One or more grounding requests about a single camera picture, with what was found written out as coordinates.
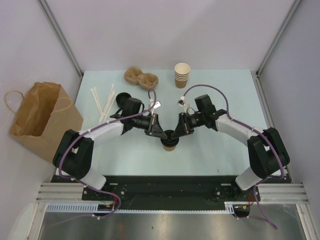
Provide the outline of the black coffee cup lid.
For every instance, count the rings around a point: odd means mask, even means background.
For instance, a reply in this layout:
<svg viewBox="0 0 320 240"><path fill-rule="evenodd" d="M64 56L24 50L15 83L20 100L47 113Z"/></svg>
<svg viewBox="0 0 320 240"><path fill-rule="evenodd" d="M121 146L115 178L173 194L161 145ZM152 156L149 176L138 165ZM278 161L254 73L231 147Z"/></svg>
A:
<svg viewBox="0 0 320 240"><path fill-rule="evenodd" d="M166 134L167 138L164 139L164 138L161 138L160 141L162 143L162 145L164 147L167 147L167 148L173 148L173 147L176 147L179 143L179 138L173 138L173 133L174 131L173 130L165 130L164 133Z"/></svg>

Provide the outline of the brown pulp cup carrier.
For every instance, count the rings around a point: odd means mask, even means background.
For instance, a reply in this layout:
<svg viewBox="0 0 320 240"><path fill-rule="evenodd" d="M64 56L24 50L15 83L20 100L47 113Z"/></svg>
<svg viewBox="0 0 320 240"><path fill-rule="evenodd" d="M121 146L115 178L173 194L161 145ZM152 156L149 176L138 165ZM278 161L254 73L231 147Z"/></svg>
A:
<svg viewBox="0 0 320 240"><path fill-rule="evenodd" d="M156 75L149 72L143 72L136 66L128 68L123 77L128 83L139 85L146 90L154 89L159 83L159 78Z"/></svg>

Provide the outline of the single brown paper cup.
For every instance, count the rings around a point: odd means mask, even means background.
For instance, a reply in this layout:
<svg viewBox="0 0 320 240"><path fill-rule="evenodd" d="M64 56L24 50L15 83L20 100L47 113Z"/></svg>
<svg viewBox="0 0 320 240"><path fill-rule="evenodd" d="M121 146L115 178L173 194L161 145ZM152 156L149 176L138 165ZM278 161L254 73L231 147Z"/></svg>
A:
<svg viewBox="0 0 320 240"><path fill-rule="evenodd" d="M176 146L175 145L163 145L163 148L168 151L168 152L171 152L173 150L175 150Z"/></svg>

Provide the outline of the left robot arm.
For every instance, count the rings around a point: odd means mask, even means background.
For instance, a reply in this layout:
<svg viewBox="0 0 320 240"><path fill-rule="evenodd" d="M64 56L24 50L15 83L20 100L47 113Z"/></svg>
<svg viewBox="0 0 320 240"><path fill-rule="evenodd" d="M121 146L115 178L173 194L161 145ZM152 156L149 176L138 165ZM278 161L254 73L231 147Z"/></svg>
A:
<svg viewBox="0 0 320 240"><path fill-rule="evenodd" d="M142 101L128 98L121 109L121 114L113 114L103 124L84 132L67 130L56 150L52 163L58 170L93 188L93 194L100 200L110 196L111 188L107 179L92 168L94 147L132 128L142 129L147 136L167 139L161 128L156 113L143 115L140 108Z"/></svg>

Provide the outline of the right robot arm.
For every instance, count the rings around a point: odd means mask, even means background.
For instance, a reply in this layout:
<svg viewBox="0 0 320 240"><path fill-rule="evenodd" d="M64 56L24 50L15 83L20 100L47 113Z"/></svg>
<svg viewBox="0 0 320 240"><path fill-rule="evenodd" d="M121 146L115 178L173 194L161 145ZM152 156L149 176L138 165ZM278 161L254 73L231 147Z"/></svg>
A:
<svg viewBox="0 0 320 240"><path fill-rule="evenodd" d="M276 171L281 171L290 163L289 154L279 132L274 128L256 129L240 123L228 116L224 109L217 110L210 97L205 94L194 99L197 111L188 113L189 104L182 96L177 105L184 109L178 115L178 123L171 135L172 139L194 133L195 128L205 126L216 132L233 137L248 148L249 167L238 175L230 188L231 196L242 201L249 194L249 189L268 178Z"/></svg>

